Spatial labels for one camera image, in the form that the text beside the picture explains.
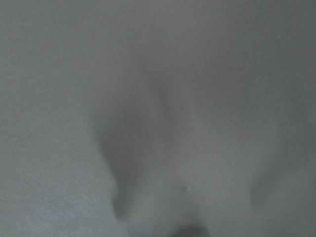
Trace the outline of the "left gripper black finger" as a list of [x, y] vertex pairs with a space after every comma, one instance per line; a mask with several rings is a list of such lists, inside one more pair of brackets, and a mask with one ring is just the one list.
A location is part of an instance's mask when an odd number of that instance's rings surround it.
[[201, 224], [185, 224], [179, 226], [172, 234], [172, 237], [209, 237], [208, 229]]

